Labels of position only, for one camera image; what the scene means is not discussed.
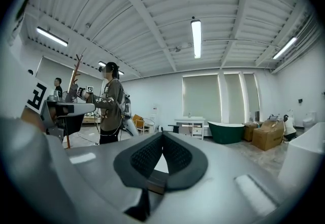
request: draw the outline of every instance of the person in black shirt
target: person in black shirt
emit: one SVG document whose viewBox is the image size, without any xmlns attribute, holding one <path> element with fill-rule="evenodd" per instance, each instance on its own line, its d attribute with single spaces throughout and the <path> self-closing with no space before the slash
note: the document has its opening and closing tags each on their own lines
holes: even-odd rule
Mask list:
<svg viewBox="0 0 325 224">
<path fill-rule="evenodd" d="M 62 97 L 62 88 L 61 88 L 62 80 L 60 78 L 56 78 L 54 81 L 54 86 L 56 87 L 55 90 L 58 90 L 59 97 Z"/>
</svg>

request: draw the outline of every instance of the white corrugated ceiling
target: white corrugated ceiling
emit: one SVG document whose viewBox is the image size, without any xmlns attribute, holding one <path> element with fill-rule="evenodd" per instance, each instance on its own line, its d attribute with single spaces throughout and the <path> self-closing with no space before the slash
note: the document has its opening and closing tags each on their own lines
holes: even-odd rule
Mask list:
<svg viewBox="0 0 325 224">
<path fill-rule="evenodd" d="M 66 59 L 83 53 L 94 70 L 99 61 L 115 61 L 125 80 L 205 68 L 275 69 L 308 49 L 302 40 L 313 22 L 307 0 L 30 0 L 26 13 L 27 43 Z M 194 59 L 192 17 L 202 22 L 201 59 Z M 39 35 L 37 26 L 68 47 Z M 299 34 L 290 55 L 272 59 Z"/>
</svg>

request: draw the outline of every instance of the green bathtub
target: green bathtub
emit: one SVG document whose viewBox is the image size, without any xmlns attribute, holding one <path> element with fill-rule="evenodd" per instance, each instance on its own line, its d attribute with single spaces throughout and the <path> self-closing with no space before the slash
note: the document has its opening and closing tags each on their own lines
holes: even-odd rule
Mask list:
<svg viewBox="0 0 325 224">
<path fill-rule="evenodd" d="M 244 135 L 243 124 L 208 122 L 214 142 L 218 144 L 239 143 Z"/>
</svg>

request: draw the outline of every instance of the white toilet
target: white toilet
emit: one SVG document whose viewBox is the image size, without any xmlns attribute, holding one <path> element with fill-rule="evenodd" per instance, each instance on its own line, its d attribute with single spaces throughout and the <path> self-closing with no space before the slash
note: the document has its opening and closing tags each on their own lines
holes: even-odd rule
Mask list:
<svg viewBox="0 0 325 224">
<path fill-rule="evenodd" d="M 307 113 L 307 117 L 303 120 L 303 126 L 305 131 L 308 131 L 316 124 L 316 112 L 309 112 Z"/>
</svg>

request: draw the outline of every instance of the open cardboard box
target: open cardboard box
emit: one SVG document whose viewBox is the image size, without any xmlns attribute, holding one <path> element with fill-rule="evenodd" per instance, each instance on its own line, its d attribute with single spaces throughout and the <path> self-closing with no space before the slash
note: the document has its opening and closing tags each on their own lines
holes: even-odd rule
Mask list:
<svg viewBox="0 0 325 224">
<path fill-rule="evenodd" d="M 257 124 L 253 122 L 245 123 L 245 134 L 244 139 L 248 142 L 252 141 L 253 139 L 253 130 L 257 128 Z"/>
<path fill-rule="evenodd" d="M 253 130 L 252 145 L 261 150 L 269 150 L 282 142 L 284 134 L 283 121 L 267 120 L 261 128 Z"/>
</svg>

